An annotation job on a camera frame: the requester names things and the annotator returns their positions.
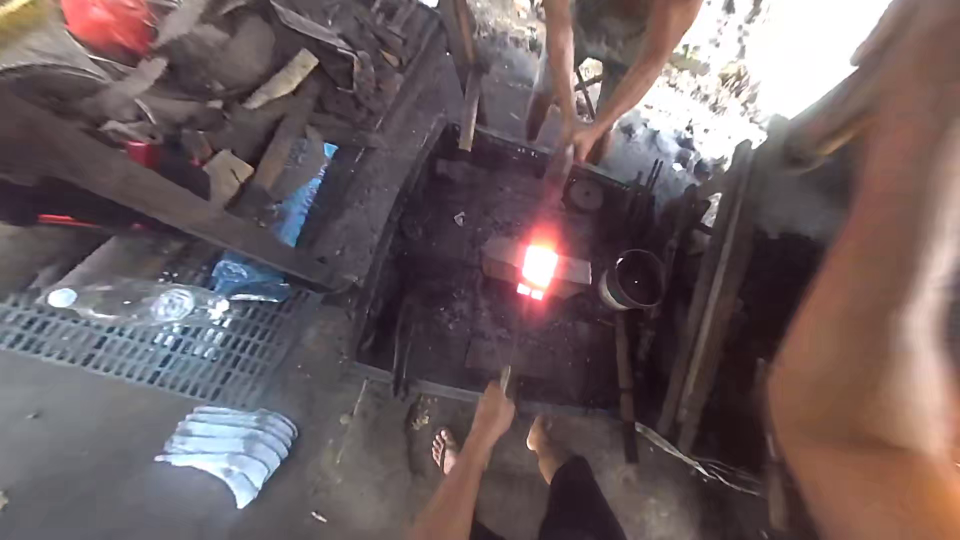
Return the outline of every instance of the grinding wheel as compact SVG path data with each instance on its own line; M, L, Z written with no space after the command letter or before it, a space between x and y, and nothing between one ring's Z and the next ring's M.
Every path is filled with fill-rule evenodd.
M570 186L567 195L578 210L593 212L603 207L603 188L596 182L578 180Z

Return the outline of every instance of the red object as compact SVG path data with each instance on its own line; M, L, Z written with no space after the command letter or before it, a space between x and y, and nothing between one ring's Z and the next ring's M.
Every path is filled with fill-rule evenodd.
M160 161L159 148L155 144L140 142L137 140L128 140L124 143L124 149L131 160L140 163L148 169L156 169Z
M138 60L154 39L154 16L146 0L60 0L67 30L97 52L134 54Z
M516 286L516 292L529 296L534 300L543 300L543 293L550 286L553 274L557 270L560 256L552 249L543 246L527 246L523 256L521 275L527 283Z

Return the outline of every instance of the person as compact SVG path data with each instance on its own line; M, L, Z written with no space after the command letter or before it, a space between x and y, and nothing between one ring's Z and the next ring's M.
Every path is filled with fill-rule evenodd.
M894 0L855 54L876 73L856 195L768 381L827 539L960 538L958 28L956 0Z
M473 510L493 445L514 421L515 411L514 402L499 384L491 382L480 398L463 447L458 447L449 429L440 430L434 439L433 458L444 472L444 480L414 521L410 540L500 538L473 519ZM540 474L550 486L541 540L626 540L587 461L554 443L542 416L530 428L527 448L537 455Z
M543 0L546 47L527 108L526 135L535 141L557 101L562 138L577 161L603 157L617 118L653 86L693 24L703 0ZM577 121L573 69L586 58L603 63L592 123Z

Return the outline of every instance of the bare skin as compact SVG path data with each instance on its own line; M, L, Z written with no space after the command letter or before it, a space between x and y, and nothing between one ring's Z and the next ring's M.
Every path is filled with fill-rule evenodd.
M553 481L553 476L570 458L570 454L553 443L548 431L547 420L542 415L535 418L530 432L527 433L527 448L537 455L540 473L549 485ZM443 464L444 475L450 474L459 453L460 445L453 438L453 433L447 428L441 429L433 439L431 454L438 467Z
M463 448L449 429L443 428L437 433L431 454L438 467L443 464L444 480L430 503L417 516L407 538L469 538L480 477L487 468L493 444L510 427L514 412L514 403L504 396L496 383L491 382L477 406ZM547 484L569 458L569 454L550 440L547 421L542 416L534 420L527 434L527 448L537 454L540 473Z
M445 471L444 481L417 516L408 538L469 538L480 477L487 468L493 445L510 427L515 412L514 402L507 398L498 384L491 382L477 404L473 425L463 448L447 455L452 459L449 470ZM453 440L449 432L447 440Z
M883 80L857 197L769 382L777 438L825 538L960 538L944 336L960 237L960 5L893 6L858 52L883 55Z
M591 160L602 158L606 139L617 118L632 109L650 90L663 65L670 58L681 38L689 30L703 0L649 0L650 14L643 50L627 71L610 100L597 112L590 124L577 120L573 96L573 17L569 0L544 0L546 13L546 48L550 74L556 96L531 97L527 113L527 138L535 139L546 118L550 104L556 98L563 119L563 140L574 145L574 158L584 161L594 145L600 152Z

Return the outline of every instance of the hand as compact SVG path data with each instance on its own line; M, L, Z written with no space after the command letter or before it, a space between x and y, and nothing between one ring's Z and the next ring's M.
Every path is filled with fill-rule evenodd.
M573 145L573 158L580 163L587 160L601 134L595 124L585 124L575 119L564 122L562 131L564 143Z
M493 448L493 444L510 428L515 412L513 400L507 398L499 384L491 382L477 404L468 438L477 441L484 450Z

